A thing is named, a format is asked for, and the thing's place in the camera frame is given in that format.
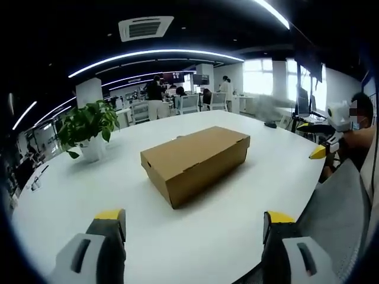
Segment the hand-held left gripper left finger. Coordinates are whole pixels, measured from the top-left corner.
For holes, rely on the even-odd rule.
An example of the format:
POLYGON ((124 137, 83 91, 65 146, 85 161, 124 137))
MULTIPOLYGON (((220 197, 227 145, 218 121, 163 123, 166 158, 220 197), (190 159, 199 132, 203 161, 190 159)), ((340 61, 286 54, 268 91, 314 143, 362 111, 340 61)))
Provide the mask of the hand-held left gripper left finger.
POLYGON ((102 211, 57 254, 49 283, 124 283, 126 212, 102 211))

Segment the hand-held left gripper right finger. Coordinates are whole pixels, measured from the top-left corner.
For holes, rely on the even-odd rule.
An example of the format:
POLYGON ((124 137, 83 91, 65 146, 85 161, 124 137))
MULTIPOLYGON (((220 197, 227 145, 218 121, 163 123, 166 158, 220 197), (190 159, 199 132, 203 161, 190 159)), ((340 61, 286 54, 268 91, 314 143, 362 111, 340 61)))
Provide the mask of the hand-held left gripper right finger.
POLYGON ((329 255, 290 216, 264 212, 263 283, 337 283, 329 255))

